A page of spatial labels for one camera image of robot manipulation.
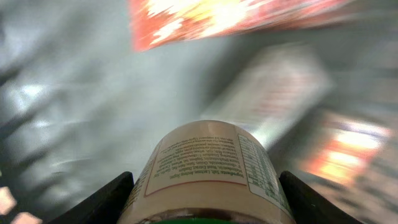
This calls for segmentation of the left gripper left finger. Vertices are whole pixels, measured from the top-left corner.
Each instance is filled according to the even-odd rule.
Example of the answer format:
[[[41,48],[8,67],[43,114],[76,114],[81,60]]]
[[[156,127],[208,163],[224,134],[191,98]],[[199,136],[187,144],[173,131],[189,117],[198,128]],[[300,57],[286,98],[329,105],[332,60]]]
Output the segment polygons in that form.
[[[133,174],[123,172],[49,224],[115,224],[133,187]]]

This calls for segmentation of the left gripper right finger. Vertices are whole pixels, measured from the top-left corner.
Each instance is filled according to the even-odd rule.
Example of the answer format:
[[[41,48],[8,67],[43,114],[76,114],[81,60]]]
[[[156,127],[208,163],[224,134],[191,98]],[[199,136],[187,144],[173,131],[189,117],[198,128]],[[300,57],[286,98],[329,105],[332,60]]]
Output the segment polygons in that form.
[[[297,224],[363,224],[333,205],[293,173],[283,171],[279,181]]]

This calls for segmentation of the orange snack packet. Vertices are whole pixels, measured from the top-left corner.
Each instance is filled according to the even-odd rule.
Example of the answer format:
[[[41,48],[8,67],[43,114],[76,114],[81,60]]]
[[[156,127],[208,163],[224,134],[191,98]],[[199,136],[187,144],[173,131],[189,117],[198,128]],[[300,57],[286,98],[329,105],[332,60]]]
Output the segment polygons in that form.
[[[389,126],[372,117],[326,112],[300,168],[336,184],[353,185],[393,135]]]

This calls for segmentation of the green-lid seasoning jar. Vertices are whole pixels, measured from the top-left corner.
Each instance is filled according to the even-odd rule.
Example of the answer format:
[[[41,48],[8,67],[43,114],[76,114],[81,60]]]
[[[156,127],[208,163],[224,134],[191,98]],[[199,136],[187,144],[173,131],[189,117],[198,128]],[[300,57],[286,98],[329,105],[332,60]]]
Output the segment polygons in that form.
[[[168,133],[137,179],[119,223],[194,218],[294,222],[266,150],[247,131],[208,120]]]

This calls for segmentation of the white green-label small box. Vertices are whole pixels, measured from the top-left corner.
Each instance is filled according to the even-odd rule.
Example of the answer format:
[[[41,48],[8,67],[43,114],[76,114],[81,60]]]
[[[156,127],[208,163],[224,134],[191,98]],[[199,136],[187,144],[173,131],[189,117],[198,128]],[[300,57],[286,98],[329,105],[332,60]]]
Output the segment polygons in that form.
[[[262,49],[202,117],[237,125],[267,149],[332,86],[309,46],[276,45]]]

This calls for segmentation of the red Top snack bar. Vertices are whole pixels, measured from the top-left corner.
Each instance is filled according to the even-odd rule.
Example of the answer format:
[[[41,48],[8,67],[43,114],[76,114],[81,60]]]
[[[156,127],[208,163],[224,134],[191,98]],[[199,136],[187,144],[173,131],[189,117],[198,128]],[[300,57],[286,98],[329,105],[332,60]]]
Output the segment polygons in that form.
[[[130,0],[138,51],[169,42],[250,32],[302,29],[345,16],[349,0]]]

